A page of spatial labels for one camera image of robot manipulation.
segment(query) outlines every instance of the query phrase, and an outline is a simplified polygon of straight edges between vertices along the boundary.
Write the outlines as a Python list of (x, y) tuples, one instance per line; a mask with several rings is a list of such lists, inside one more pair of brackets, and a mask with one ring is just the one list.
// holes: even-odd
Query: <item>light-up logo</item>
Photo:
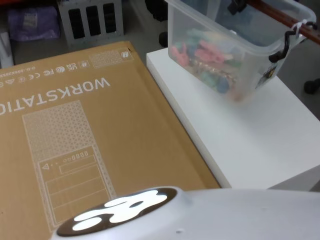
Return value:
[(160, 208), (176, 195), (174, 188), (160, 187), (120, 197), (69, 219), (57, 234), (71, 237), (113, 228)]
[(79, 222), (73, 226), (74, 231), (84, 230), (97, 225), (100, 221), (95, 221), (96, 224), (90, 221), (93, 217), (113, 214), (110, 217), (110, 223), (121, 223), (136, 217), (142, 210), (153, 205), (159, 204), (167, 199), (166, 195), (157, 195), (157, 190), (146, 191), (133, 196), (125, 196), (107, 202), (106, 208), (87, 211), (74, 218), (74, 221)]

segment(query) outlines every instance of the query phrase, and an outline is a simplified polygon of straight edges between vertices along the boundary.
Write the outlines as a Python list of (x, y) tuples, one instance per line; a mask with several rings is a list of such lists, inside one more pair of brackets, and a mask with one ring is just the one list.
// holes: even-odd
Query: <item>brown cardboard box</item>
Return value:
[(129, 42), (0, 70), (0, 239), (140, 189), (218, 188)]

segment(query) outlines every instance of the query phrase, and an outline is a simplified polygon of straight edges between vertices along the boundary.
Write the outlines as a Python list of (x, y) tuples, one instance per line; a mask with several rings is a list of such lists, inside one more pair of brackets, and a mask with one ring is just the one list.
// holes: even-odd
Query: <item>white device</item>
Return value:
[(319, 240), (320, 193), (146, 189), (63, 223), (51, 240)]

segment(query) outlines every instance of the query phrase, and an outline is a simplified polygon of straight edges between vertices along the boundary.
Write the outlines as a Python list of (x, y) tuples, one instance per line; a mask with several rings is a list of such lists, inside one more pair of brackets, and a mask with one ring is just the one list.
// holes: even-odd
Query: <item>plastic storage bin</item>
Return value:
[[(232, 15), (231, 0), (166, 1), (169, 56), (227, 98), (243, 100), (272, 79), (285, 61), (272, 63), (269, 56), (283, 50), (290, 28), (250, 5)], [(298, 21), (316, 21), (312, 10), (293, 0), (264, 2)], [(303, 39), (291, 36), (289, 52)]]

